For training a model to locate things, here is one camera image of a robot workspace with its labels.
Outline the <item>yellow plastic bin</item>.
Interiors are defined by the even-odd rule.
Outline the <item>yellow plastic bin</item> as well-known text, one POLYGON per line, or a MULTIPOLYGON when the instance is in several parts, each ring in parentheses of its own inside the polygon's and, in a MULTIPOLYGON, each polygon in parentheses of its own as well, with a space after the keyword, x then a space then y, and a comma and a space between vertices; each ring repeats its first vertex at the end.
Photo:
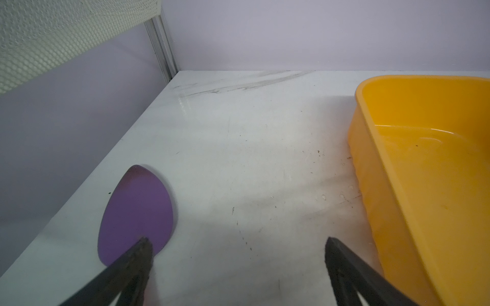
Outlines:
POLYGON ((489 79, 363 81, 348 132, 384 277, 421 305, 489 304, 489 79))

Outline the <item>white mesh wall shelf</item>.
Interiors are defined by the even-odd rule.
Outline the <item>white mesh wall shelf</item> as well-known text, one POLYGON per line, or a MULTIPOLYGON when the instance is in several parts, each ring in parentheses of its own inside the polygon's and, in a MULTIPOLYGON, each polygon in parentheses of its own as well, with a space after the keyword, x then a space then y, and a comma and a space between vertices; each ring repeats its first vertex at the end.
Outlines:
POLYGON ((161 1, 1 1, 1 93, 161 13, 161 1))

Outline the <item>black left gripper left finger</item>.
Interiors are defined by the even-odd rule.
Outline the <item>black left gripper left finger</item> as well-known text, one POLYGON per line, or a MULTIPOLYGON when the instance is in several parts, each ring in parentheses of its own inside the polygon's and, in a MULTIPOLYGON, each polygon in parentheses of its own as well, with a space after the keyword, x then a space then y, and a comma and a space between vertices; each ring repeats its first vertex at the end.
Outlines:
POLYGON ((153 245, 141 238, 62 305, 143 305, 153 266, 153 245))

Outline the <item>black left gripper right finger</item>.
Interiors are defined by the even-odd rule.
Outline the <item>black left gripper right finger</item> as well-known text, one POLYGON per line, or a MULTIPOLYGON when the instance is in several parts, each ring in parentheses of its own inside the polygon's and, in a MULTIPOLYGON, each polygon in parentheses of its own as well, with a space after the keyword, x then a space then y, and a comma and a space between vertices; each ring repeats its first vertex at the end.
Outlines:
POLYGON ((338 305, 416 305, 337 238, 327 239, 325 266, 338 305))

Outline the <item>purple pink-handled spatula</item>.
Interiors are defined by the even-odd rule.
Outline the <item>purple pink-handled spatula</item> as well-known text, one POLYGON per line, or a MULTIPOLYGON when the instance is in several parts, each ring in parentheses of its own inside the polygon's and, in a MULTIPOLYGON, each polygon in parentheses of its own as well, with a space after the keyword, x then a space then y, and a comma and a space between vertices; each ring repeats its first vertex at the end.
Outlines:
POLYGON ((112 192, 98 234, 98 256, 112 265, 141 238, 157 255, 174 229, 174 206, 164 183, 150 170, 133 165, 112 192))

